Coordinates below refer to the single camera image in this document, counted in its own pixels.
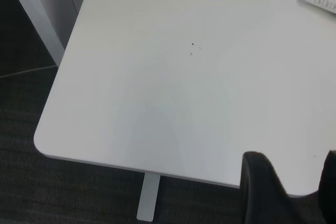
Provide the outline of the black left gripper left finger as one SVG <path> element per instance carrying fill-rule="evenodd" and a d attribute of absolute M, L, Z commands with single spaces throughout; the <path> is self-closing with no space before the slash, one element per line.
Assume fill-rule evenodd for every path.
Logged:
<path fill-rule="evenodd" d="M 242 223 L 299 223 L 299 213 L 262 153 L 243 154 L 240 197 Z"/>

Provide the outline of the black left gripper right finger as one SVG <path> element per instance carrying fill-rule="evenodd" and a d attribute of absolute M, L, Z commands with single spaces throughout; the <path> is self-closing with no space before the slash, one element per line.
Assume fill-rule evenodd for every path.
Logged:
<path fill-rule="evenodd" d="M 335 224 L 335 151 L 330 151 L 321 173 L 318 201 L 326 223 Z"/>

